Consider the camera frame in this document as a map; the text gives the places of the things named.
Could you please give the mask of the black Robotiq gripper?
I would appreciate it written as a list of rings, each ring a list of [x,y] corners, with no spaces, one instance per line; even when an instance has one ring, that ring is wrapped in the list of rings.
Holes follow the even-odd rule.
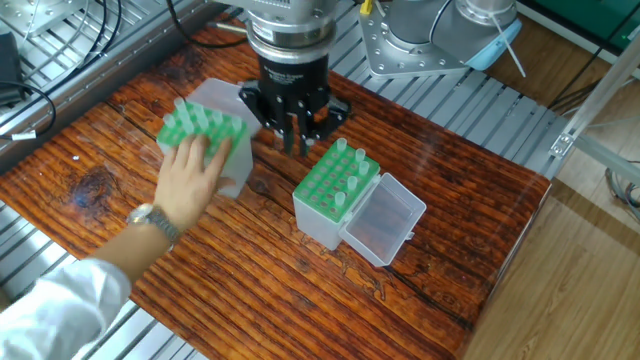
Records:
[[[260,79],[246,82],[239,96],[263,127],[281,136],[284,152],[292,154],[292,117],[300,101],[300,155],[306,157],[316,141],[326,140],[348,119],[352,106],[330,95],[329,56],[311,62],[285,64],[258,56]],[[327,114],[316,114],[327,108]]]

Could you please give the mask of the person left hand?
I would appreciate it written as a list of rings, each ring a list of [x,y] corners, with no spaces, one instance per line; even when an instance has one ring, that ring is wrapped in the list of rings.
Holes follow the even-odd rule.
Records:
[[[159,207],[179,233],[197,224],[213,196],[235,184],[223,177],[232,141],[222,141],[212,160],[204,164],[210,141],[205,135],[188,135],[164,158],[153,204]]]

